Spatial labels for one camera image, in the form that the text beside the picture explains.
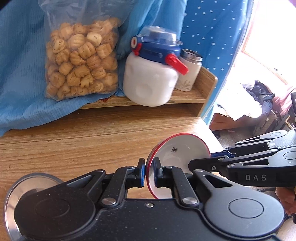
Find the blue polka dot curtain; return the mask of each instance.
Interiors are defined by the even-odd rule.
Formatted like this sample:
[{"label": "blue polka dot curtain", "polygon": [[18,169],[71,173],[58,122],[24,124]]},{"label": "blue polka dot curtain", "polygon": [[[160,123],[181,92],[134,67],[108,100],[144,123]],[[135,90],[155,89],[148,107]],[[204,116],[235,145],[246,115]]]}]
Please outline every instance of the blue polka dot curtain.
[{"label": "blue polka dot curtain", "polygon": [[207,124],[214,102],[244,38],[253,0],[188,0],[181,41],[183,48],[197,51],[203,66],[218,77],[218,83],[202,112]]}]

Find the human hand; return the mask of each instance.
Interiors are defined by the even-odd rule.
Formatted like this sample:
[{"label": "human hand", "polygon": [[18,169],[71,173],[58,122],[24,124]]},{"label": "human hand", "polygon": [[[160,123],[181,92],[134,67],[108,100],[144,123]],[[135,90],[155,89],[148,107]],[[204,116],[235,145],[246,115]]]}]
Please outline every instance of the human hand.
[{"label": "human hand", "polygon": [[288,215],[296,213],[296,187],[294,190],[288,188],[276,188],[276,194]]}]

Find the plastic bag of snacks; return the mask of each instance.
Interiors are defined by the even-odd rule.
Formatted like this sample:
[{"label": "plastic bag of snacks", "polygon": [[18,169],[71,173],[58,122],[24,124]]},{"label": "plastic bag of snacks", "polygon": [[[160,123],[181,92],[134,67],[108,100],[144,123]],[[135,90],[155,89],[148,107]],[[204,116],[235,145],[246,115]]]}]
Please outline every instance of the plastic bag of snacks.
[{"label": "plastic bag of snacks", "polygon": [[115,46],[134,0],[38,0],[46,13],[45,96],[63,100],[118,87]]}]

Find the red rim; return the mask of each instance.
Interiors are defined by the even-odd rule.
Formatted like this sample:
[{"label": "red rim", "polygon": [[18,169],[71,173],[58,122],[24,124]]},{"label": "red rim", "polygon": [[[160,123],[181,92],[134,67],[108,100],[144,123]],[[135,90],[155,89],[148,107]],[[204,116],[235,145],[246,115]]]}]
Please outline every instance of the red rim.
[{"label": "red rim", "polygon": [[152,194],[152,196],[155,198],[155,199],[159,199],[158,197],[156,197],[151,189],[151,186],[150,186],[150,181],[149,181],[149,172],[150,172],[150,166],[151,166],[151,163],[152,163],[152,160],[154,159],[154,156],[156,155],[156,153],[158,152],[158,150],[166,143],[168,142],[170,139],[174,138],[174,137],[177,137],[177,136],[182,136],[182,135],[190,135],[190,136],[194,136],[198,139],[200,139],[203,144],[206,146],[207,148],[207,151],[209,152],[209,155],[211,156],[211,152],[207,146],[207,144],[201,139],[199,138],[198,136],[194,135],[194,134],[190,134],[190,133],[178,133],[178,134],[175,134],[173,136],[170,136],[169,138],[165,139],[163,142],[161,142],[157,148],[154,150],[154,152],[152,153],[151,157],[149,160],[147,160],[148,164],[147,164],[147,168],[146,168],[146,182],[147,182],[147,186],[148,186],[148,189],[150,191],[150,193]]}]

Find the wooden table surface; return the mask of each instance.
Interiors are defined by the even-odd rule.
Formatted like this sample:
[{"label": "wooden table surface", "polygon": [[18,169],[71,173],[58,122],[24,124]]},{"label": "wooden table surface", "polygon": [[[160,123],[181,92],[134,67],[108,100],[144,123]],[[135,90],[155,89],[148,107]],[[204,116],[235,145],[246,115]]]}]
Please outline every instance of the wooden table surface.
[{"label": "wooden table surface", "polygon": [[[222,150],[206,124],[178,104],[78,110],[43,126],[11,130],[0,138],[1,211],[10,186],[26,174],[45,172],[66,181],[95,169],[112,173],[122,166],[135,166],[155,144],[180,132],[200,136],[211,152]],[[128,197],[152,195],[146,186],[132,188]],[[285,230],[280,236],[285,241],[296,240]],[[0,240],[9,241],[3,215]]]}]

